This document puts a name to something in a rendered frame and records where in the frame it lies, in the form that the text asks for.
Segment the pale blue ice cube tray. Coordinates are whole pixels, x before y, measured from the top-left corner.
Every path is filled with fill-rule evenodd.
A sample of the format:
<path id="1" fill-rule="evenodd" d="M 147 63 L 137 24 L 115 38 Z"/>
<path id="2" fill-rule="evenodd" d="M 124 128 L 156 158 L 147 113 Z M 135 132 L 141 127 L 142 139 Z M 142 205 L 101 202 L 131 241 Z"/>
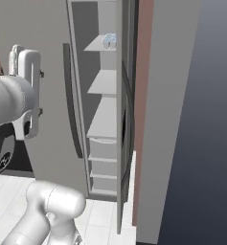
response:
<path id="1" fill-rule="evenodd" d="M 107 33 L 102 39 L 105 49 L 115 49 L 117 46 L 117 36 L 114 33 Z"/>

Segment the grey fridge body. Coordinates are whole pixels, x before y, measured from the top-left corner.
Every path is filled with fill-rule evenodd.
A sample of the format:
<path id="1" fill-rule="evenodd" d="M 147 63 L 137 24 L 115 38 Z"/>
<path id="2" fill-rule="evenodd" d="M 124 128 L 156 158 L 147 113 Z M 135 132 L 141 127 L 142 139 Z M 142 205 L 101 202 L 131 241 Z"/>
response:
<path id="1" fill-rule="evenodd" d="M 90 144 L 87 132 L 102 98 L 115 95 L 89 94 L 88 90 L 100 70 L 115 70 L 116 50 L 89 52 L 85 48 L 98 36 L 116 31 L 117 0 L 67 0 L 68 23 L 71 42 L 72 72 L 76 85 L 79 123 L 83 157 L 86 169 L 88 194 L 92 199 L 117 202 L 116 195 L 104 195 L 92 191 Z"/>

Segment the grey open freezer door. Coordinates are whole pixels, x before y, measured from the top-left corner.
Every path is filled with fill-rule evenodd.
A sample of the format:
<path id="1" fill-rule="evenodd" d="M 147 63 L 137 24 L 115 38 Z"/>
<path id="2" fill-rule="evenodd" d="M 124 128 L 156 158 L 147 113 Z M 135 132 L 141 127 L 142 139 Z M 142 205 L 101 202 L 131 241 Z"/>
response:
<path id="1" fill-rule="evenodd" d="M 136 0 L 117 0 L 117 234 L 122 231 L 134 148 Z"/>

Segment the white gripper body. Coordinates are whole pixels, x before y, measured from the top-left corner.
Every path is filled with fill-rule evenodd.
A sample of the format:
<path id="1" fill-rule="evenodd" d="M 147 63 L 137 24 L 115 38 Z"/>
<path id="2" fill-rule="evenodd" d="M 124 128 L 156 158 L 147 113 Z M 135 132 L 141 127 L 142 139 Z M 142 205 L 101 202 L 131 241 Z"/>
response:
<path id="1" fill-rule="evenodd" d="M 36 50 L 24 50 L 18 57 L 18 75 L 21 77 L 24 93 L 24 110 L 14 122 L 16 139 L 24 141 L 38 133 L 40 53 Z"/>

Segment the grey closed fridge door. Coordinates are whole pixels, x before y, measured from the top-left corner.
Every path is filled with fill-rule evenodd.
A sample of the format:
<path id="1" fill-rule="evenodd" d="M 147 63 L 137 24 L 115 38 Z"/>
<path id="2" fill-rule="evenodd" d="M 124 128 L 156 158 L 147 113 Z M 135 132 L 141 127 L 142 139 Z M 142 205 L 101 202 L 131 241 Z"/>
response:
<path id="1" fill-rule="evenodd" d="M 0 62 L 9 71 L 11 47 L 19 44 L 41 55 L 38 134 L 26 142 L 38 180 L 87 192 L 84 160 L 75 149 L 66 91 L 69 79 L 70 31 L 66 0 L 0 0 Z"/>

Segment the large grey freezer shelf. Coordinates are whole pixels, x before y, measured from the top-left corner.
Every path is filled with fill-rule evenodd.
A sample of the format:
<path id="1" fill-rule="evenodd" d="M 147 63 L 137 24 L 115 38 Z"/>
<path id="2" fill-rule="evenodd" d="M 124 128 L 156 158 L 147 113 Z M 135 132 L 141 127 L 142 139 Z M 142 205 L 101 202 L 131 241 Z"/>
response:
<path id="1" fill-rule="evenodd" d="M 117 138 L 117 102 L 102 98 L 87 132 L 88 138 Z"/>

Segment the small grey freezer shelf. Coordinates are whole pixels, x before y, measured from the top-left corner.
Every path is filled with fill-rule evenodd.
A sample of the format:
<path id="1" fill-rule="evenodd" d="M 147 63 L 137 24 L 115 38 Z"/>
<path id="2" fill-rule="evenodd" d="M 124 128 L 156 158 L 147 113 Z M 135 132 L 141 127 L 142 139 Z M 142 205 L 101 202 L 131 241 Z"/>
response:
<path id="1" fill-rule="evenodd" d="M 103 51 L 115 51 L 115 49 L 105 49 L 102 45 L 102 39 L 104 35 L 98 35 L 86 48 L 85 51 L 89 52 L 103 52 Z"/>

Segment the tall grey cupboard panel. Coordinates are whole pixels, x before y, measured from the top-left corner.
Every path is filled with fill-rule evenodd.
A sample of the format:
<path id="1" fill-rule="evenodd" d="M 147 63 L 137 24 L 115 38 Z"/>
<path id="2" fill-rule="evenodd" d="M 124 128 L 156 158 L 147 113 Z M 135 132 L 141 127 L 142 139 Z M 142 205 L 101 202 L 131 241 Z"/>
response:
<path id="1" fill-rule="evenodd" d="M 202 0 L 139 0 L 136 245 L 157 245 Z"/>

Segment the medium grey freezer shelf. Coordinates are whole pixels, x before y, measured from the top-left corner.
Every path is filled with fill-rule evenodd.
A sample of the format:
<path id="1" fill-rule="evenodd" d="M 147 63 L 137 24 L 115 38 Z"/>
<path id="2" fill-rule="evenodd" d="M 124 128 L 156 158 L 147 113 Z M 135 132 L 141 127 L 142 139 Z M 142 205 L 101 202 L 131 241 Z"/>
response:
<path id="1" fill-rule="evenodd" d="M 117 91 L 117 72 L 115 70 L 100 70 L 94 78 L 88 93 L 115 95 Z"/>

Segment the grey freezer drawer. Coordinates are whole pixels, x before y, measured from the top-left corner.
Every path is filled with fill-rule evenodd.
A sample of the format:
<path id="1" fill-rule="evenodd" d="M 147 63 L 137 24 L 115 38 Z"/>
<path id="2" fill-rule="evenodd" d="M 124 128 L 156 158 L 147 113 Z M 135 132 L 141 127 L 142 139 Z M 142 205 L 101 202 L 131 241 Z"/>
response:
<path id="1" fill-rule="evenodd" d="M 117 157 L 116 140 L 90 138 L 89 144 L 92 157 L 105 159 L 115 159 Z"/>
<path id="2" fill-rule="evenodd" d="M 115 159 L 102 159 L 89 157 L 92 173 L 108 176 L 117 175 L 117 161 Z"/>
<path id="3" fill-rule="evenodd" d="M 110 175 L 90 174 L 92 191 L 104 195 L 117 194 L 117 178 Z"/>

